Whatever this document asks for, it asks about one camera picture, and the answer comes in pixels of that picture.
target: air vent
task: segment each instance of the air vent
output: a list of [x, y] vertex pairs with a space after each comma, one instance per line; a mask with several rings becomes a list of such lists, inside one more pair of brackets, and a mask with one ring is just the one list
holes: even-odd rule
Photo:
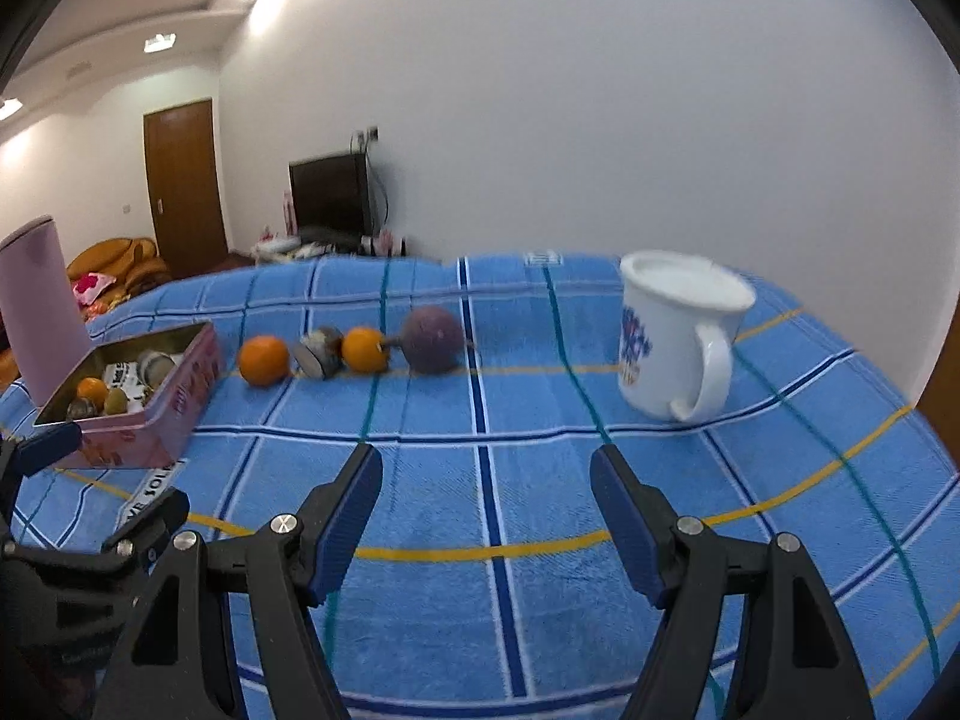
[[86, 73], [86, 71], [91, 70], [92, 68], [93, 68], [93, 65], [91, 65], [89, 62], [78, 62], [68, 71], [66, 71], [66, 79], [68, 81], [75, 79], [81, 73]]

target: white mug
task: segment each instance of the white mug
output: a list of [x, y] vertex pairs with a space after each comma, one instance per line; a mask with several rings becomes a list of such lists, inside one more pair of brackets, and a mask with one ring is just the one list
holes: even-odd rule
[[702, 422], [730, 393], [731, 344], [757, 293], [706, 257], [638, 251], [620, 261], [623, 396], [659, 419]]

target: blue tablecloth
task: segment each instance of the blue tablecloth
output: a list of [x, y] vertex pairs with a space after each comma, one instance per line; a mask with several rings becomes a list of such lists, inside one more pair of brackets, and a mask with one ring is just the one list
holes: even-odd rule
[[[90, 325], [111, 341], [211, 319], [230, 367], [243, 338], [296, 341], [320, 324], [397, 331], [411, 306], [457, 314], [467, 366], [376, 379], [224, 376], [176, 469], [205, 538], [255, 529], [333, 478], [358, 437], [383, 490], [342, 591], [315, 623], [357, 716], [617, 717], [659, 615], [630, 589], [589, 491], [610, 436], [643, 482], [720, 533], [803, 538], [861, 658], [878, 718], [906, 717], [957, 645], [957, 473], [880, 372], [782, 290], [760, 296], [736, 343], [720, 418], [649, 420], [620, 397], [616, 261], [481, 257], [448, 266], [328, 258], [168, 285]], [[26, 434], [21, 385], [0, 423]], [[14, 533], [96, 548], [145, 472], [42, 473]], [[232, 599], [253, 720], [271, 716], [250, 610]], [[700, 717], [733, 670], [728, 604]]]

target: mug handle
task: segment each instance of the mug handle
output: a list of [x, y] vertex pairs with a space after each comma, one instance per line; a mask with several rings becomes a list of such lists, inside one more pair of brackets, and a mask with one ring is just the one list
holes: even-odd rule
[[727, 334], [714, 322], [701, 322], [696, 334], [704, 356], [704, 380], [692, 408], [679, 398], [670, 402], [670, 413], [680, 422], [702, 422], [718, 415], [730, 394], [733, 353]]

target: purple round vegetable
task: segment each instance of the purple round vegetable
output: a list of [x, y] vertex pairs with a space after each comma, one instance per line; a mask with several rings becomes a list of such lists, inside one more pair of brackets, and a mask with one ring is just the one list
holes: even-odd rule
[[421, 306], [408, 314], [400, 334], [387, 344], [399, 346], [416, 372], [434, 374], [457, 367], [466, 342], [457, 317], [440, 306]]

